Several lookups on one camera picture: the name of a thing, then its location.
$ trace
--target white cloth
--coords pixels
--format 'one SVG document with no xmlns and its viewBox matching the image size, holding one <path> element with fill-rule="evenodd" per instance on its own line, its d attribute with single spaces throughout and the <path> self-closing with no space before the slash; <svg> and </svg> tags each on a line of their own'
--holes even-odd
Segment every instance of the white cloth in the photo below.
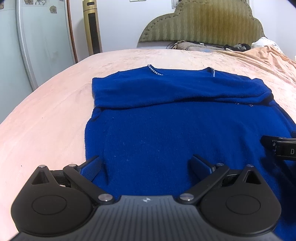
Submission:
<svg viewBox="0 0 296 241">
<path fill-rule="evenodd" d="M 251 49 L 253 48 L 258 48 L 258 47 L 264 47 L 264 46 L 267 46 L 267 45 L 272 45 L 274 46 L 279 52 L 281 52 L 282 54 L 283 51 L 280 49 L 280 47 L 276 44 L 276 42 L 266 38 L 266 37 L 261 37 L 257 42 L 255 43 L 252 43 L 251 44 Z"/>
</svg>

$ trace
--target sweater neckline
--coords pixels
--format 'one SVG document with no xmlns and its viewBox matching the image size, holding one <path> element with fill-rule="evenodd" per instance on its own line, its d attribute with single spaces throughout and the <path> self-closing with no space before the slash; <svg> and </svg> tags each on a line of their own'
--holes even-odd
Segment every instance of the sweater neckline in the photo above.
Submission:
<svg viewBox="0 0 296 241">
<path fill-rule="evenodd" d="M 163 75 L 168 75 L 166 74 L 165 72 L 166 71 L 170 71 L 172 69 L 157 69 L 155 68 L 153 65 L 151 64 L 148 64 L 146 66 L 146 68 L 149 68 L 150 71 L 152 71 L 153 73 L 155 73 L 156 75 L 160 75 L 160 76 L 163 76 Z M 199 69 L 199 70 L 185 70 L 185 71 L 195 71 L 195 72 L 208 72 L 211 74 L 212 77 L 215 77 L 215 74 L 216 74 L 216 70 L 211 68 L 211 67 L 207 67 L 205 69 Z"/>
</svg>

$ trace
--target metal screw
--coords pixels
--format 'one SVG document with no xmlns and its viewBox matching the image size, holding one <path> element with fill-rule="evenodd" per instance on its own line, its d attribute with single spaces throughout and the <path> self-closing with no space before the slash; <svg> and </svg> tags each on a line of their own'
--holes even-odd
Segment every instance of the metal screw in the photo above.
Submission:
<svg viewBox="0 0 296 241">
<path fill-rule="evenodd" d="M 180 199 L 183 201 L 191 201 L 194 199 L 194 196 L 190 193 L 183 193 L 180 195 Z"/>
<path fill-rule="evenodd" d="M 108 193 L 101 194 L 98 197 L 98 199 L 100 201 L 103 201 L 103 202 L 111 201 L 112 198 L 113 198 L 113 196 L 111 194 L 108 194 Z"/>
</svg>

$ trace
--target circular cap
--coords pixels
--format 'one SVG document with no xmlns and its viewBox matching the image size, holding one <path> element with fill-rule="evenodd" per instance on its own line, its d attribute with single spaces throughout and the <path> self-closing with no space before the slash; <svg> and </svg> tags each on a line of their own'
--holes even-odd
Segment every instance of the circular cap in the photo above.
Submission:
<svg viewBox="0 0 296 241">
<path fill-rule="evenodd" d="M 103 201 L 103 202 L 108 202 L 108 201 L 111 201 L 113 198 L 113 196 L 109 193 L 104 193 L 104 194 L 101 194 L 99 195 L 98 199 L 100 201 Z"/>
<path fill-rule="evenodd" d="M 260 209 L 260 202 L 252 196 L 236 195 L 227 199 L 226 206 L 234 213 L 248 215 Z"/>
<path fill-rule="evenodd" d="M 183 201 L 191 201 L 194 199 L 194 196 L 190 193 L 183 193 L 180 195 L 180 199 Z"/>
<path fill-rule="evenodd" d="M 48 195 L 37 198 L 33 202 L 32 208 L 36 213 L 42 215 L 52 215 L 63 211 L 66 205 L 67 201 L 64 198 L 55 195 Z"/>
</svg>

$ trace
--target gold tower fan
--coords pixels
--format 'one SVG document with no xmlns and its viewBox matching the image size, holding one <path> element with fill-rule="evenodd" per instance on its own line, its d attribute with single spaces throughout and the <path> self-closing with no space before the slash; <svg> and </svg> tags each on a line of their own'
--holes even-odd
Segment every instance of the gold tower fan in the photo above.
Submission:
<svg viewBox="0 0 296 241">
<path fill-rule="evenodd" d="M 102 53 L 96 0 L 83 0 L 83 17 L 89 55 Z"/>
</svg>

